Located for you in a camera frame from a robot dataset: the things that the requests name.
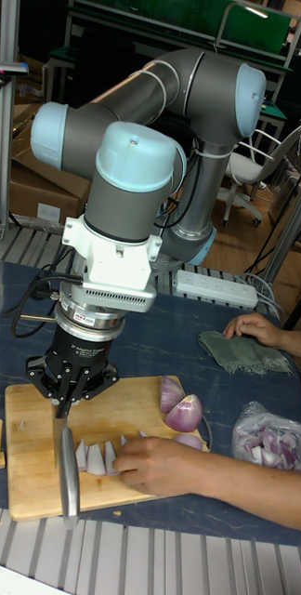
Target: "paper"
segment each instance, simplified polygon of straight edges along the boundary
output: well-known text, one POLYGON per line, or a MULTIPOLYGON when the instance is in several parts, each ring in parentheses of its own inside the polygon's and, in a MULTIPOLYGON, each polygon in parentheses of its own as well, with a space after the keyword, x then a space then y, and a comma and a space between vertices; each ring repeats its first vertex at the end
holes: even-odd
POLYGON ((45 205, 38 203, 37 217, 45 219, 46 221, 54 221, 59 223, 60 209, 58 206, 45 205))
POLYGON ((29 593, 57 595, 61 591, 0 566, 0 595, 29 595, 29 593))

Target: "robotic arm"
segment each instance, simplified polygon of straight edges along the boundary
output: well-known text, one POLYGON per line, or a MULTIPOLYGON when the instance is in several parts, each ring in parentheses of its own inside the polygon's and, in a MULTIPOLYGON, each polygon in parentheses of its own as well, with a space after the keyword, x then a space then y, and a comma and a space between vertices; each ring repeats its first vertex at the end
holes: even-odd
POLYGON ((229 155, 253 134, 264 92, 262 72, 186 49, 150 62, 78 110, 48 103, 36 115, 34 155, 92 180, 85 214, 67 218, 62 237, 75 248, 72 273, 82 282, 61 283, 53 343, 44 357, 27 361, 31 382, 59 406, 57 417, 118 380, 108 363, 111 343, 128 311, 151 307, 150 263, 160 249, 202 262, 229 155), (183 186, 177 223, 160 237, 151 233, 153 222, 186 167, 177 143, 147 127, 164 108, 190 119, 200 166, 183 186))

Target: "white power strip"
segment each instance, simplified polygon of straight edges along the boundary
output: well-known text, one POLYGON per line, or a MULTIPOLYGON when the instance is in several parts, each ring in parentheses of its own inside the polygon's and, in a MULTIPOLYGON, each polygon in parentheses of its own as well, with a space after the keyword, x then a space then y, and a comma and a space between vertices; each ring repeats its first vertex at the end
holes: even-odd
POLYGON ((197 272, 178 271, 175 287, 182 294, 223 301, 233 306, 254 308, 258 301, 255 288, 251 285, 207 277, 197 272))

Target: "light blue joint cap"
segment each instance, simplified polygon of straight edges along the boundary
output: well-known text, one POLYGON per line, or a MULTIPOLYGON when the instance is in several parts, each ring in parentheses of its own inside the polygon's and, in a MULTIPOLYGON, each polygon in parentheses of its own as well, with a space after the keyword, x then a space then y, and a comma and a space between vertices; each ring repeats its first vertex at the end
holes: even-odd
POLYGON ((212 228, 212 233, 209 237, 209 239, 207 240, 207 242, 205 243, 205 245, 203 246, 202 250, 196 254, 196 256, 192 259, 189 260, 188 264, 193 264, 195 267, 197 267, 198 265, 202 264, 205 256, 207 255, 209 249, 211 248, 214 240, 216 237, 216 228, 212 228))
POLYGON ((99 174, 128 192, 155 192, 173 177, 177 147, 161 132, 131 122, 108 126, 96 155, 99 174))
POLYGON ((237 126, 243 139, 255 131, 266 92, 266 77, 257 68, 242 64, 235 89, 237 126))
POLYGON ((31 128, 33 155, 56 169, 62 167, 67 111, 68 105, 46 103, 35 116, 31 128))

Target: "red onion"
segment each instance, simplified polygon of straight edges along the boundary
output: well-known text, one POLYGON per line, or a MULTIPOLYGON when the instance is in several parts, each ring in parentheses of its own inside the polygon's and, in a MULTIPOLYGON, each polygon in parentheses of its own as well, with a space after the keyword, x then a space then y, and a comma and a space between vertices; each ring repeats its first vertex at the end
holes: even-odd
POLYGON ((86 448, 85 441, 81 440, 76 449, 76 463, 79 471, 86 471, 86 448))
POLYGON ((92 475, 106 475, 99 444, 93 444, 92 446, 89 446, 88 457, 86 461, 86 472, 91 473, 92 475))
POLYGON ((245 460, 273 469, 297 469, 300 462, 296 452, 297 441, 290 432, 282 433, 265 427, 256 436, 237 429, 234 432, 239 454, 244 454, 245 460))
POLYGON ((196 434, 178 434, 178 436, 175 436, 174 440, 177 443, 185 444, 191 448, 203 450, 203 441, 199 436, 196 436, 196 434))
POLYGON ((107 475, 118 475, 118 471, 113 468, 113 461, 116 459, 116 454, 114 452, 113 446, 111 442, 108 440, 105 442, 105 468, 107 471, 107 475))
POLYGON ((168 413, 164 423, 176 431, 194 431, 200 425, 202 417, 202 404, 195 394, 191 394, 168 413))
POLYGON ((169 413, 184 397, 184 390, 172 378, 162 376, 160 387, 160 411, 169 413))

